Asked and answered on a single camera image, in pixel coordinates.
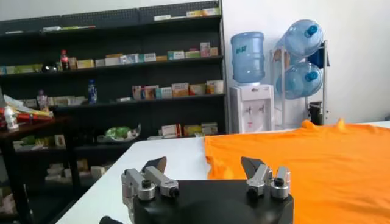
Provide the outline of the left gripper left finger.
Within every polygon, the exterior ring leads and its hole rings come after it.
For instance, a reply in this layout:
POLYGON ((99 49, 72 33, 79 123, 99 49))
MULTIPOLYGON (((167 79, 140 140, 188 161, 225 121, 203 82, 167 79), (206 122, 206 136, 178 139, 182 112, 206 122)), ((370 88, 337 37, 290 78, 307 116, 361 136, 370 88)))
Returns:
POLYGON ((166 162, 164 156, 149 160, 140 171, 131 168, 121 174, 122 202, 127 206, 129 215, 134 215, 136 200, 152 201, 157 189, 164 197, 179 196, 179 182, 164 174, 166 162))

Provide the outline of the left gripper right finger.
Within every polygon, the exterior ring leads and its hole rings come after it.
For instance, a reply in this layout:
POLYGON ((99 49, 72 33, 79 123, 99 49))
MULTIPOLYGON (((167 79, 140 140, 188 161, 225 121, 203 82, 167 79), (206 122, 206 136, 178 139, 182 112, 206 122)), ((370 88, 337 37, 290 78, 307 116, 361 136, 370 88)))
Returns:
POLYGON ((247 196, 258 200, 266 192, 278 200, 285 200, 290 194, 291 172, 286 166, 280 166, 275 175, 272 169, 260 159, 241 157, 241 165, 247 176, 247 196))

